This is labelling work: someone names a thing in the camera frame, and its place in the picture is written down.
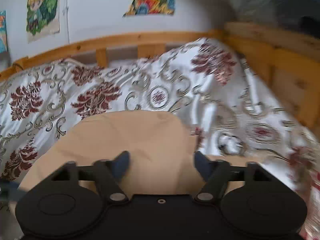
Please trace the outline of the curled orange character poster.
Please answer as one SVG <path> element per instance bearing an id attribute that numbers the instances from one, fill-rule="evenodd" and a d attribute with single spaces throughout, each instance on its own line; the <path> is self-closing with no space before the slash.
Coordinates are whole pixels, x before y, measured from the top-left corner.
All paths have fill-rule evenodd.
<path id="1" fill-rule="evenodd" d="M 6 12 L 0 11 L 0 53 L 7 51 Z"/>

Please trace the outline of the floral satin bed cover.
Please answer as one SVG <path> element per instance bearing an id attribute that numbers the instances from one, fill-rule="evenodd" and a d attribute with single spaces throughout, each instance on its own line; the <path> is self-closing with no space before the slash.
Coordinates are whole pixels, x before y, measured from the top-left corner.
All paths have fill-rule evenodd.
<path id="1" fill-rule="evenodd" d="M 285 155 L 297 123 L 244 59 L 206 38 L 161 56 L 101 69 L 74 59 L 1 82 L 1 177 L 20 181 L 80 120 L 124 110 L 177 115 L 206 154 Z"/>

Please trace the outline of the tan hooded zip jacket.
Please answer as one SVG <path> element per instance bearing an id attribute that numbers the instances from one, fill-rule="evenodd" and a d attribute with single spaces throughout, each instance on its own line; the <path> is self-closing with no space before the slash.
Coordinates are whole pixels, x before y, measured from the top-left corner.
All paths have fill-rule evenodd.
<path id="1" fill-rule="evenodd" d="M 198 137 L 167 112 L 121 111 L 80 121 L 41 156 L 20 187 L 30 190 L 68 161 L 88 166 L 130 153 L 120 187 L 133 194 L 196 194 L 204 181 L 193 165 Z"/>

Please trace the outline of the wooden bed frame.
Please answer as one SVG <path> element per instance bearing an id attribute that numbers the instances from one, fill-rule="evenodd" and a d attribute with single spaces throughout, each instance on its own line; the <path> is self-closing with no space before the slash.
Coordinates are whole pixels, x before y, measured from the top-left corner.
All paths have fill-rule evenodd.
<path id="1" fill-rule="evenodd" d="M 319 127 L 319 40 L 309 35 L 253 23 L 228 22 L 224 29 L 199 31 L 147 31 L 91 38 L 44 53 L 23 57 L 1 72 L 4 81 L 13 74 L 60 58 L 92 51 L 99 66 L 108 66 L 108 52 L 136 47 L 137 56 L 164 53 L 169 45 L 201 37 L 215 38 L 245 55 L 249 66 L 282 100 L 298 98 L 294 116 L 308 127 Z"/>

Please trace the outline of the white wall pipe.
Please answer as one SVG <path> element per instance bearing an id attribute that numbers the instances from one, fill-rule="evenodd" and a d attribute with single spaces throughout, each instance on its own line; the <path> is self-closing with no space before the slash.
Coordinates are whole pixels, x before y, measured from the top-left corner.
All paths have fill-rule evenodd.
<path id="1" fill-rule="evenodd" d="M 69 38 L 69 24 L 68 24 L 68 11 L 69 11 L 69 6 L 68 6 L 68 0 L 64 0 L 63 4 L 63 18 L 64 18 L 64 33 L 65 33 L 65 42 L 66 44 L 70 44 L 70 38 Z"/>

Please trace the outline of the anime girl poster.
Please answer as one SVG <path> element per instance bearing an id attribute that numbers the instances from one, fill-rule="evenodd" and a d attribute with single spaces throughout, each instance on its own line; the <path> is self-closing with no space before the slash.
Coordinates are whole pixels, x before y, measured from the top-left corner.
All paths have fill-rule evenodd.
<path id="1" fill-rule="evenodd" d="M 27 0 L 27 41 L 60 32 L 59 0 Z"/>

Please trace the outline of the bagged pile of clothes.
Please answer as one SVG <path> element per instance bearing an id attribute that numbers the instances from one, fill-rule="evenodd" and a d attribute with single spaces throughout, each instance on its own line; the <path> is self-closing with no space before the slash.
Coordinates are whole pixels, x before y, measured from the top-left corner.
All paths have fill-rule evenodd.
<path id="1" fill-rule="evenodd" d="M 236 18 L 319 38 L 319 0 L 228 0 Z"/>

